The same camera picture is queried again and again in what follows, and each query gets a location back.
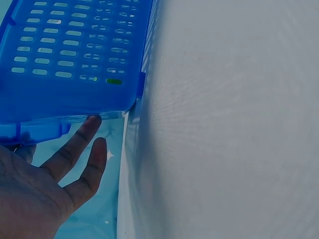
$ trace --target blue plastic basket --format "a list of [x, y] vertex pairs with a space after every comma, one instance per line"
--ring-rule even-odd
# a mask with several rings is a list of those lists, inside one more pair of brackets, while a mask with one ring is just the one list
[[152, 3], [13, 0], [0, 27], [0, 143], [45, 141], [87, 115], [127, 112], [143, 94]]

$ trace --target plastic crate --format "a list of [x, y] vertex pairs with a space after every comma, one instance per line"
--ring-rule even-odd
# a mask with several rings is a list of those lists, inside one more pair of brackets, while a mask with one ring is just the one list
[[87, 115], [127, 112], [143, 94], [152, 3], [13, 0], [0, 27], [0, 143], [8, 124], [56, 129], [39, 142]]

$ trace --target finger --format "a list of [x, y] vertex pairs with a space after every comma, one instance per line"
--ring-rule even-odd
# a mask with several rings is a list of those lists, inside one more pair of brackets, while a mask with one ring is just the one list
[[64, 187], [74, 204], [76, 211], [84, 203], [89, 201], [97, 192], [102, 175], [106, 167], [107, 150], [104, 138], [95, 140], [89, 161], [81, 177]]
[[88, 117], [72, 138], [50, 159], [41, 165], [56, 182], [59, 182], [76, 164], [101, 125], [99, 116]]
[[15, 151], [15, 153], [19, 155], [21, 158], [23, 158], [26, 162], [31, 164], [33, 161], [35, 150], [36, 150], [36, 145], [22, 146], [22, 147], [19, 147]]

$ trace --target white surface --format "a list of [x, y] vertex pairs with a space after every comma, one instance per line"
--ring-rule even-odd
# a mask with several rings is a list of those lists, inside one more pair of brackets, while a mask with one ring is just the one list
[[318, 0], [164, 0], [161, 18], [119, 239], [319, 238]]

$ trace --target green spot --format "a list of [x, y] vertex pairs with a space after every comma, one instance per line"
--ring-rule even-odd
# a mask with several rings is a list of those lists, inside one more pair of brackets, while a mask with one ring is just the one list
[[107, 79], [106, 82], [109, 84], [113, 84], [113, 85], [121, 85], [122, 84], [122, 81], [119, 79]]

